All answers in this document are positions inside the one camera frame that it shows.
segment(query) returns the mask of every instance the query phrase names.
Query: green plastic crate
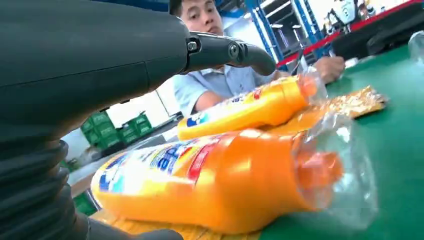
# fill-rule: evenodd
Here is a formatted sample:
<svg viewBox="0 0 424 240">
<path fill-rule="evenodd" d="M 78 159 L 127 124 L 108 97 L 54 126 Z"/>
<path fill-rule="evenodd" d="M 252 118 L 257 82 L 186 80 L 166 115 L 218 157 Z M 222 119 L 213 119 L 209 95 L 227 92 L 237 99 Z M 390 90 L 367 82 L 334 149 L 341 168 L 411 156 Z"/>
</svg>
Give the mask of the green plastic crate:
<svg viewBox="0 0 424 240">
<path fill-rule="evenodd" d="M 93 125 L 97 126 L 104 123 L 112 123 L 106 111 L 97 112 L 90 116 Z"/>
<path fill-rule="evenodd" d="M 102 138 L 100 142 L 98 143 L 98 146 L 101 149 L 107 149 L 120 142 L 121 142 L 121 139 L 119 138 L 118 134 L 114 134 L 114 135 Z"/>
<path fill-rule="evenodd" d="M 140 135 L 139 134 L 131 133 L 131 134 L 126 135 L 125 137 L 123 137 L 122 140 L 123 140 L 124 143 L 130 144 L 132 142 L 135 142 L 139 138 L 140 138 Z"/>
<path fill-rule="evenodd" d="M 94 127 L 96 133 L 100 138 L 107 138 L 116 135 L 118 132 L 111 122 L 105 122 Z"/>
<path fill-rule="evenodd" d="M 100 141 L 100 136 L 94 129 L 83 131 L 83 133 L 90 145 L 94 145 Z"/>
<path fill-rule="evenodd" d="M 147 118 L 144 112 L 140 113 L 140 115 L 138 115 L 137 117 L 134 117 L 133 119 L 131 119 L 131 121 L 133 121 L 136 125 L 140 125 L 143 123 L 150 124 L 149 119 Z"/>
<path fill-rule="evenodd" d="M 97 212 L 96 207 L 88 196 L 85 193 L 81 193 L 80 195 L 73 198 L 73 203 L 75 204 L 76 210 L 82 214 L 87 216 L 93 215 Z"/>
<path fill-rule="evenodd" d="M 93 129 L 93 124 L 91 119 L 87 119 L 87 121 L 85 121 L 82 125 L 81 125 L 81 131 L 83 133 L 90 131 L 91 129 Z"/>
<path fill-rule="evenodd" d="M 150 125 L 149 122 L 145 122 L 143 124 L 140 124 L 140 125 L 137 126 L 137 128 L 138 128 L 138 132 L 140 133 L 141 136 L 144 136 L 144 135 L 152 132 L 152 126 Z"/>
<path fill-rule="evenodd" d="M 136 134 L 136 135 L 138 135 L 139 133 L 138 133 L 138 130 L 136 129 L 136 128 L 134 128 L 134 127 L 132 127 L 132 126 L 130 126 L 130 125 L 128 125 L 128 124 L 124 124 L 123 126 L 122 126 L 122 128 L 120 128 L 119 130 L 118 130 L 118 132 L 119 132 L 119 134 L 120 134 L 120 136 L 122 137 L 122 138 L 125 138 L 126 136 L 128 136 L 128 135 L 133 135 L 133 134 Z"/>
</svg>

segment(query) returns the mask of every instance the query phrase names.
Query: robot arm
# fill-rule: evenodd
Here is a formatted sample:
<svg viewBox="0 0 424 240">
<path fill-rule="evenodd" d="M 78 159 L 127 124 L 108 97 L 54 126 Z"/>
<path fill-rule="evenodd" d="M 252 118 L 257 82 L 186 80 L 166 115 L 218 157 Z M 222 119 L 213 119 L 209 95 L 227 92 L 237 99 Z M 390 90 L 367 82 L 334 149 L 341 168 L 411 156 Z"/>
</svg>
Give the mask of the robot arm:
<svg viewBox="0 0 424 240">
<path fill-rule="evenodd" d="M 170 230 L 131 236 L 77 215 L 60 138 L 175 74 L 223 64 L 275 70 L 255 46 L 118 4 L 2 0 L 0 29 L 0 239 L 182 239 Z"/>
</svg>

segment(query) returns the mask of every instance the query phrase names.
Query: man's hand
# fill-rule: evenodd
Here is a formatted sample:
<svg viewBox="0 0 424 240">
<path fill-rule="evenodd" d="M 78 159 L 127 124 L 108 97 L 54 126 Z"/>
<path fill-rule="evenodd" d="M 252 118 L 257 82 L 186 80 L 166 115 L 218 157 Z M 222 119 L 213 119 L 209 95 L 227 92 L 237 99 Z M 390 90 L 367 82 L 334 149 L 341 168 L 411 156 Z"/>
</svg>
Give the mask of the man's hand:
<svg viewBox="0 0 424 240">
<path fill-rule="evenodd" d="M 313 66 L 318 70 L 325 84 L 334 82 L 338 79 L 346 67 L 345 60 L 340 56 L 323 56 Z"/>
</svg>

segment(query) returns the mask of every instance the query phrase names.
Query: orange bottle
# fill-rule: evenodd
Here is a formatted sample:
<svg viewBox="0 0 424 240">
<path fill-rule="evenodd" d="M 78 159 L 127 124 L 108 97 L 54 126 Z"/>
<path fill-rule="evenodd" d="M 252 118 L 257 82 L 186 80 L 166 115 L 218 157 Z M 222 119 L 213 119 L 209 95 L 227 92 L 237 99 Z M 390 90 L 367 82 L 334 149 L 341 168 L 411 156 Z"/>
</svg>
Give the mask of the orange bottle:
<svg viewBox="0 0 424 240">
<path fill-rule="evenodd" d="M 316 72 L 282 78 L 184 118 L 178 123 L 178 138 L 188 140 L 264 125 L 278 126 L 326 97 L 326 88 Z"/>
<path fill-rule="evenodd" d="M 351 159 L 339 154 L 345 149 L 319 150 L 322 144 L 308 131 L 281 136 L 248 129 L 134 149 L 102 166 L 91 190 L 120 217 L 247 233 L 281 215 L 328 209 L 335 185 L 345 177 L 361 181 L 353 166 L 364 154 Z"/>
</svg>

